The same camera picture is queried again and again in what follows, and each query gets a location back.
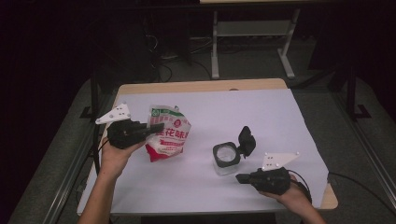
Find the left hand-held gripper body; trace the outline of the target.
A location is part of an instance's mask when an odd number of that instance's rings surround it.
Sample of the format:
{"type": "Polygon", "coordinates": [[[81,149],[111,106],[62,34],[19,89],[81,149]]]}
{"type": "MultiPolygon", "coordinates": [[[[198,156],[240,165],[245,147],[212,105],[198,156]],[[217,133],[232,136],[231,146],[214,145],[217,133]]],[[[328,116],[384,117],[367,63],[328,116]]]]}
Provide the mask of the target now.
{"type": "Polygon", "coordinates": [[[111,146],[125,149],[142,141],[149,135],[146,124],[131,120],[131,113],[126,103],[115,106],[98,118],[97,125],[107,124],[107,138],[111,146]]]}

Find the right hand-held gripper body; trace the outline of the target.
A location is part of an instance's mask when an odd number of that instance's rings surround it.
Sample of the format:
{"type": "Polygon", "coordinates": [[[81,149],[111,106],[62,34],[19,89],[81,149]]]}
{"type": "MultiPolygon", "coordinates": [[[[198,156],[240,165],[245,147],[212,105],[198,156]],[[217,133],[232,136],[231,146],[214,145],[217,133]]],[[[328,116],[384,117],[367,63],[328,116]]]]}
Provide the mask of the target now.
{"type": "Polygon", "coordinates": [[[265,152],[262,167],[249,175],[248,183],[257,191],[282,195],[290,188],[290,174],[285,166],[300,157],[299,152],[265,152]]]}

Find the white and red seasoning bag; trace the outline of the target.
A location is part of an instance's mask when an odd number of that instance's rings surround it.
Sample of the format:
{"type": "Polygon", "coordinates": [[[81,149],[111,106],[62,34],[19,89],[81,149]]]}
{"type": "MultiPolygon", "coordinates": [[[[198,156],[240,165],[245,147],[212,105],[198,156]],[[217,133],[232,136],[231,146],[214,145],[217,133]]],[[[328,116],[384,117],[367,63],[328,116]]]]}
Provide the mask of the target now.
{"type": "Polygon", "coordinates": [[[150,136],[146,142],[151,162],[175,157],[183,152],[191,124],[177,106],[152,105],[148,123],[150,127],[163,125],[163,129],[150,136]]]}

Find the clear jar with black lid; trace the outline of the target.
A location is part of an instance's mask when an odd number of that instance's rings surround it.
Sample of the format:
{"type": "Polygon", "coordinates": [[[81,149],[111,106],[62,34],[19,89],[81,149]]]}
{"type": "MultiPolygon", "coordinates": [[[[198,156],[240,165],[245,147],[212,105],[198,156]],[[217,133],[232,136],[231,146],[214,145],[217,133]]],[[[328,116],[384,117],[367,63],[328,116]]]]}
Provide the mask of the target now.
{"type": "Polygon", "coordinates": [[[233,142],[226,142],[213,146],[213,165],[217,175],[224,176],[238,170],[241,158],[248,157],[256,147],[256,140],[248,126],[244,126],[238,135],[237,146],[233,142]]]}

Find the person's left hand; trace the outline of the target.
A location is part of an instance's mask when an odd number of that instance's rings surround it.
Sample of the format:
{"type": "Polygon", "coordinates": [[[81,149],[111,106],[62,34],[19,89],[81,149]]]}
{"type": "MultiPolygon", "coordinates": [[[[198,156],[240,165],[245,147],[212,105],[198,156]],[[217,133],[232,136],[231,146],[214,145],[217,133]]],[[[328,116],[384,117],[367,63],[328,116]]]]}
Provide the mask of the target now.
{"type": "Polygon", "coordinates": [[[102,141],[102,158],[99,176],[107,180],[116,180],[126,167],[128,160],[132,154],[145,145],[145,141],[119,149],[109,143],[109,139],[105,137],[102,141]]]}

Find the person's right hand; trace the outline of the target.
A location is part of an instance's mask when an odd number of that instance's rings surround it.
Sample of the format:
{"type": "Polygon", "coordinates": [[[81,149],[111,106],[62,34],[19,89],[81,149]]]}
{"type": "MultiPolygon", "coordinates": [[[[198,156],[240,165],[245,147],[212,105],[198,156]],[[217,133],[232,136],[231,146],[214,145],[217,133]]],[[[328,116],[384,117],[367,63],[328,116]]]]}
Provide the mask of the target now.
{"type": "Polygon", "coordinates": [[[275,199],[292,213],[302,216],[312,208],[312,203],[309,202],[303,190],[296,184],[296,177],[294,175],[290,175],[290,179],[292,180],[290,188],[282,195],[264,191],[260,191],[260,194],[275,199]]]}

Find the black metal stand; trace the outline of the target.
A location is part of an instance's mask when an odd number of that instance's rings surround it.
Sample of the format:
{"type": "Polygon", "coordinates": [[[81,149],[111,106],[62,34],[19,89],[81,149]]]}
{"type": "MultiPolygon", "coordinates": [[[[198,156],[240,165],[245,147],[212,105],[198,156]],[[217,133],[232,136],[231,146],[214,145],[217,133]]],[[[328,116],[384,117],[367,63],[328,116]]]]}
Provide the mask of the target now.
{"type": "Polygon", "coordinates": [[[91,73],[91,105],[85,106],[80,114],[81,119],[89,119],[94,122],[99,112],[99,86],[97,82],[97,75],[95,72],[91,73]]]}
{"type": "Polygon", "coordinates": [[[371,115],[366,107],[356,104],[356,80],[356,71],[350,64],[346,76],[346,112],[353,121],[357,121],[358,119],[370,119],[371,115]]]}

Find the grey metal rail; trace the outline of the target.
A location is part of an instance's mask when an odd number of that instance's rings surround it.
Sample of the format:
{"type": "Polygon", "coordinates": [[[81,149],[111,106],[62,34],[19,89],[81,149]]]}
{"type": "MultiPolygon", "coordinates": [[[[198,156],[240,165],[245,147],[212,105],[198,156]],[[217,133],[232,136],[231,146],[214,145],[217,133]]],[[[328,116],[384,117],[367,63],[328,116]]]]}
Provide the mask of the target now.
{"type": "Polygon", "coordinates": [[[392,205],[396,208],[396,183],[391,178],[382,161],[379,159],[378,155],[375,152],[375,148],[370,143],[368,137],[364,134],[363,129],[361,128],[359,123],[347,113],[347,108],[344,105],[344,101],[340,94],[332,93],[332,98],[338,109],[341,111],[349,128],[352,130],[352,132],[360,142],[361,147],[366,154],[369,164],[372,166],[373,172],[379,180],[381,187],[386,192],[392,205]]]}
{"type": "MultiPolygon", "coordinates": [[[[90,105],[91,95],[75,99],[71,115],[66,116],[65,124],[61,125],[60,133],[55,136],[54,145],[49,148],[54,153],[49,167],[52,171],[58,169],[56,175],[59,183],[56,184],[43,224],[57,223],[86,160],[98,146],[100,128],[89,119],[80,118],[83,108],[90,105]]],[[[103,101],[99,96],[99,112],[101,105],[107,105],[107,97],[103,101]]]]}

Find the white metal desk frame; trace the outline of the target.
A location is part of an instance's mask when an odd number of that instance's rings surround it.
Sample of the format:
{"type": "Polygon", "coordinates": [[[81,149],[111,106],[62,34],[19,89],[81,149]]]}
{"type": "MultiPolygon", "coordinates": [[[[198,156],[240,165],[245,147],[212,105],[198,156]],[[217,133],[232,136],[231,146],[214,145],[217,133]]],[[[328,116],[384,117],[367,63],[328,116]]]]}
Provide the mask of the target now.
{"type": "Polygon", "coordinates": [[[271,21],[220,21],[219,12],[213,12],[211,77],[219,79],[218,38],[234,36],[284,36],[286,38],[282,48],[277,50],[288,79],[295,79],[294,72],[288,59],[288,50],[301,10],[295,8],[289,20],[271,21]]]}

